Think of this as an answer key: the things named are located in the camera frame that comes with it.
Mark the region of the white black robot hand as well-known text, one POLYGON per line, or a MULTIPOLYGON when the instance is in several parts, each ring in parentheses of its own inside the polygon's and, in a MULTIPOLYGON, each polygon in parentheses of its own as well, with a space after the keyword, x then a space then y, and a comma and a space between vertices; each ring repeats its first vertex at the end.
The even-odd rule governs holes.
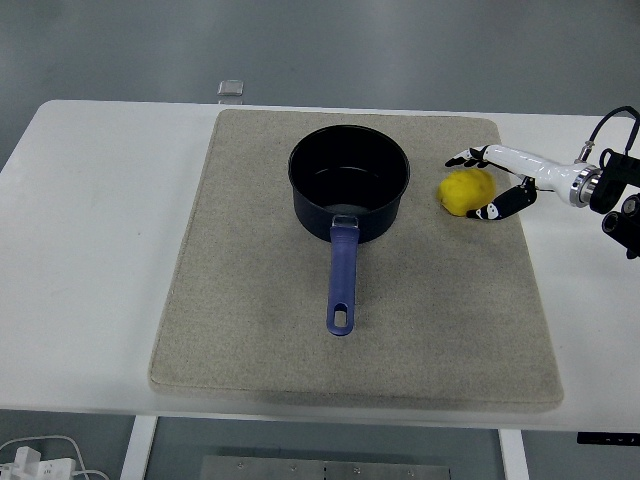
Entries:
POLYGON ((446 167, 484 168, 492 165, 521 180, 486 205, 471 209, 468 218, 497 221, 508 218, 532 205, 539 190, 552 191, 566 204, 583 208, 589 204, 588 180, 598 173, 587 163, 563 165, 531 153, 503 145, 469 148, 445 163, 446 167))

